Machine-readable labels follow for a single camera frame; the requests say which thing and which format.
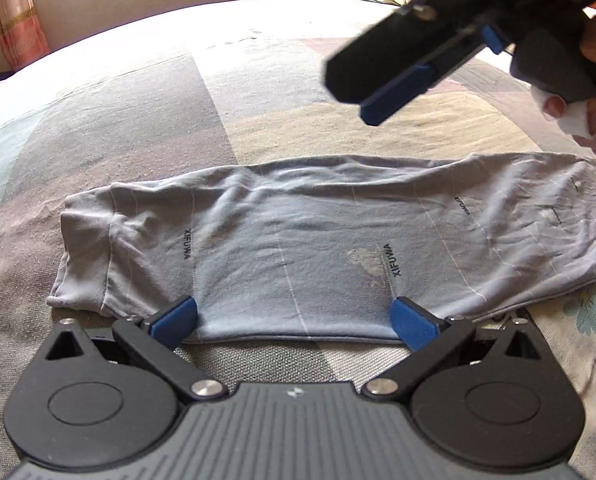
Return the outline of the grey pyjama trousers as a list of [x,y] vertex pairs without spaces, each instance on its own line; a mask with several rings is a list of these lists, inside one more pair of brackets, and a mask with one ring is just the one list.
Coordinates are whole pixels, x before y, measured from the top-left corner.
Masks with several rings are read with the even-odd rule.
[[124,318],[197,302],[197,342],[391,344],[394,298],[472,320],[596,282],[596,159],[322,156],[67,197],[46,302]]

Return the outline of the pink striped left curtain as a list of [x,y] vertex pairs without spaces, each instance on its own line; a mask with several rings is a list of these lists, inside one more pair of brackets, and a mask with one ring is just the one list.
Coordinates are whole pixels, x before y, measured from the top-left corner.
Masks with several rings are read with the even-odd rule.
[[0,47],[13,70],[51,52],[33,0],[0,0]]

